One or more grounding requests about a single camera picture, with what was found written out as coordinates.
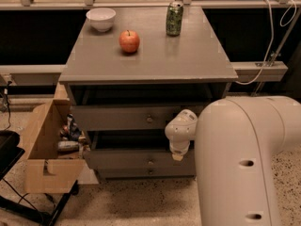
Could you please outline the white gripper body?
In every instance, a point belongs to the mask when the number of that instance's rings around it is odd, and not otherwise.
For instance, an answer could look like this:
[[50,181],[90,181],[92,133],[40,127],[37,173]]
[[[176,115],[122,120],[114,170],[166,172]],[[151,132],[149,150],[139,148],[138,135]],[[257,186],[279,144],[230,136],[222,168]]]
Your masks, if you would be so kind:
[[197,115],[189,109],[184,109],[166,126],[165,135],[174,156],[187,154],[190,142],[196,136],[197,122]]

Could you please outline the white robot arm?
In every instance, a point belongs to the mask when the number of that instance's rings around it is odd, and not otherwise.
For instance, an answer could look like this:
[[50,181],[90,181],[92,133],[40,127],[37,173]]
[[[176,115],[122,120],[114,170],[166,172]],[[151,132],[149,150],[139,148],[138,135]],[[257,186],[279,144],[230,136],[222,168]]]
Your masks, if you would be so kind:
[[282,226],[272,157],[301,143],[301,104],[285,96],[226,97],[165,129],[181,161],[195,147],[201,226]]

